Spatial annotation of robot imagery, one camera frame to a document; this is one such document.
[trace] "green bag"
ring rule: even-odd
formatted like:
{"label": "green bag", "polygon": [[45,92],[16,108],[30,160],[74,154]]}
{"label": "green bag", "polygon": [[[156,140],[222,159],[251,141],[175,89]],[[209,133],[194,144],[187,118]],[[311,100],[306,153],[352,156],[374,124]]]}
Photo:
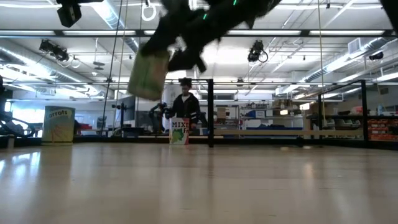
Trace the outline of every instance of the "green bag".
{"label": "green bag", "polygon": [[143,57],[138,51],[127,92],[147,100],[160,100],[164,89],[170,52]]}

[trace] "dark jacket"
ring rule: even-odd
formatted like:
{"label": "dark jacket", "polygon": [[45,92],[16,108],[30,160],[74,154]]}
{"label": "dark jacket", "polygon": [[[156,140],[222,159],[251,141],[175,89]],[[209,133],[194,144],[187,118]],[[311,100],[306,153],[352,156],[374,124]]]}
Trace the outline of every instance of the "dark jacket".
{"label": "dark jacket", "polygon": [[190,118],[191,123],[197,124],[198,115],[200,114],[199,101],[192,93],[190,93],[189,98],[183,102],[182,94],[180,94],[174,100],[170,114],[170,117],[173,117],[176,114],[178,118]]}

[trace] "camera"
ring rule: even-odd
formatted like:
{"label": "camera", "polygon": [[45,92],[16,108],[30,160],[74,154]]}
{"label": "camera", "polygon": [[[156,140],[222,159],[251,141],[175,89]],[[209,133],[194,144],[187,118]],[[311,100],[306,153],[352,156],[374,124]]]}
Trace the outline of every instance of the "camera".
{"label": "camera", "polygon": [[67,28],[73,26],[81,18],[81,10],[79,4],[103,2],[103,0],[57,0],[62,7],[57,10],[61,24]]}

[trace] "wooden floor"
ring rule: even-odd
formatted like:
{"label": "wooden floor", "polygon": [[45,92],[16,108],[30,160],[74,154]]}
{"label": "wooden floor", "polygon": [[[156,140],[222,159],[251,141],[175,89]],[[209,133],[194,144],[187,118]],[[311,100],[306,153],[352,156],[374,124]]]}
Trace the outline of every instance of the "wooden floor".
{"label": "wooden floor", "polygon": [[97,143],[0,151],[0,223],[398,223],[398,152]]}

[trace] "person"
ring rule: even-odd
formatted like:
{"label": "person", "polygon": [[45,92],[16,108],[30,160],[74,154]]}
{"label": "person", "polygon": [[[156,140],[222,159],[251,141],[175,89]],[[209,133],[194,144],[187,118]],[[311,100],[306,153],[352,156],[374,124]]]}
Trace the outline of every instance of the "person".
{"label": "person", "polygon": [[75,124],[73,126],[73,134],[80,135],[80,129],[81,129],[81,124],[77,120],[75,120]]}
{"label": "person", "polygon": [[200,106],[198,99],[189,92],[192,88],[192,81],[189,78],[183,78],[180,81],[180,94],[173,102],[173,107],[169,112],[169,118],[174,115],[178,118],[190,118],[190,129],[196,129],[198,117],[200,114]]}

